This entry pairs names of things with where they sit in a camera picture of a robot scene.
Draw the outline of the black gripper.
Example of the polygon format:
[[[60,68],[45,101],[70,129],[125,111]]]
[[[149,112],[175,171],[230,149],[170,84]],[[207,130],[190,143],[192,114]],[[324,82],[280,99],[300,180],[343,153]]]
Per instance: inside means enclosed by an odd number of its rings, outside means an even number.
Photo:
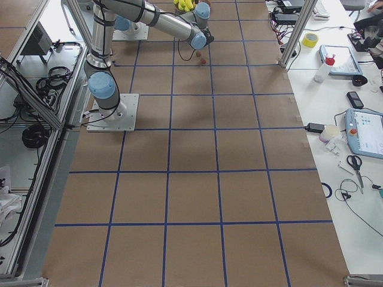
[[[207,45],[210,45],[210,43],[212,43],[214,41],[214,36],[211,34],[211,32],[208,28],[201,30],[201,32],[205,36],[206,43],[205,43],[204,47],[206,47]]]

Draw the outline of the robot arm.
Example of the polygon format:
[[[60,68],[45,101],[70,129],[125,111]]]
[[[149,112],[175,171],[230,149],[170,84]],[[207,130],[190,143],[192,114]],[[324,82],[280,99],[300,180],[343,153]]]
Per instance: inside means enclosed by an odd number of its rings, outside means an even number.
[[[206,2],[198,2],[189,12],[177,15],[148,1],[94,1],[92,40],[84,71],[101,118],[115,120],[123,115],[120,92],[111,67],[119,56],[139,48],[136,42],[113,43],[113,33],[120,24],[141,23],[200,50],[214,40],[208,29],[210,14]]]
[[[114,29],[121,31],[125,34],[135,34],[140,30],[141,25],[139,23],[132,22],[120,15],[117,15],[115,20]]]

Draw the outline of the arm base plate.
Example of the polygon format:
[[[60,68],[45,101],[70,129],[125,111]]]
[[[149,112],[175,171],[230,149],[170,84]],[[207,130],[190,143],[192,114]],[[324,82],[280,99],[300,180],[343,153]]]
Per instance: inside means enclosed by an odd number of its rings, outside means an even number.
[[[145,41],[148,38],[149,27],[145,24],[141,24],[141,28],[138,33],[135,34],[125,34],[121,31],[115,30],[113,33],[113,41]]]
[[[132,132],[135,129],[136,114],[138,110],[139,94],[122,93],[117,111],[110,117],[112,112],[99,109],[96,101],[93,101],[95,113],[90,114],[90,124],[86,125],[88,132]]]

